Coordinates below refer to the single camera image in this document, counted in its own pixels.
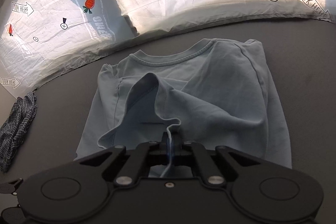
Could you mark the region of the light blue t-shirt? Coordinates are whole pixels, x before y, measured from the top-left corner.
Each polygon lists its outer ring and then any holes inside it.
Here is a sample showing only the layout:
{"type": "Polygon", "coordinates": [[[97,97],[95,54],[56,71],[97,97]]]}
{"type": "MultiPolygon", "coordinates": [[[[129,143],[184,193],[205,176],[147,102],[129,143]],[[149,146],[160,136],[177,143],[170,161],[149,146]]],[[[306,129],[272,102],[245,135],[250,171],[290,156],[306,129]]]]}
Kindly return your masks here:
{"type": "Polygon", "coordinates": [[[226,145],[292,167],[288,126],[263,45],[202,39],[169,56],[137,51],[105,64],[76,150],[169,143],[177,136],[207,149],[226,145]]]}

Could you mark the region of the blue plaid shirt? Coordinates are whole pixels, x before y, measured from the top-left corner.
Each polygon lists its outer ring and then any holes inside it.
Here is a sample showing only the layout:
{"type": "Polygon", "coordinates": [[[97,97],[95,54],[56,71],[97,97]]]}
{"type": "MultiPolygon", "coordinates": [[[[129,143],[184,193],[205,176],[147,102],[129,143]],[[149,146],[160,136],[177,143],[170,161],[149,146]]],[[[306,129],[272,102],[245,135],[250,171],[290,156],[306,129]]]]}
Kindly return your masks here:
{"type": "Polygon", "coordinates": [[[6,173],[23,144],[29,126],[37,114],[37,96],[34,92],[18,97],[9,117],[1,126],[1,172],[6,173]]]}

